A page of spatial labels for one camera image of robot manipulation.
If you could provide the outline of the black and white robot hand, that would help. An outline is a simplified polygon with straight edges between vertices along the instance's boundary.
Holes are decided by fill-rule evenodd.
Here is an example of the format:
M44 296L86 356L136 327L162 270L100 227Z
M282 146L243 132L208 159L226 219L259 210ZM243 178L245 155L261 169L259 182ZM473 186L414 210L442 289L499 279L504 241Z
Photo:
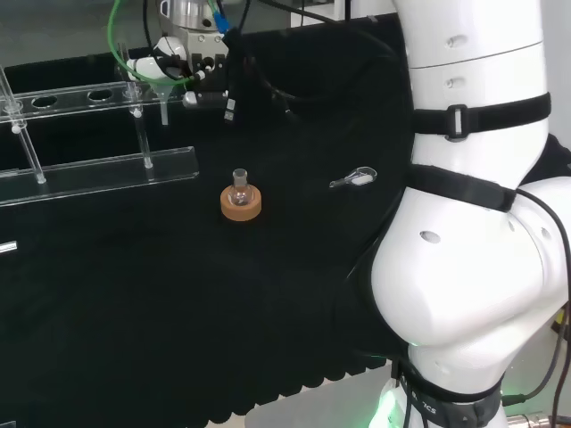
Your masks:
M184 30L178 37L163 36L150 55L126 64L130 79L161 81L156 88L180 92L187 109L224 109L228 104L228 47L217 32Z

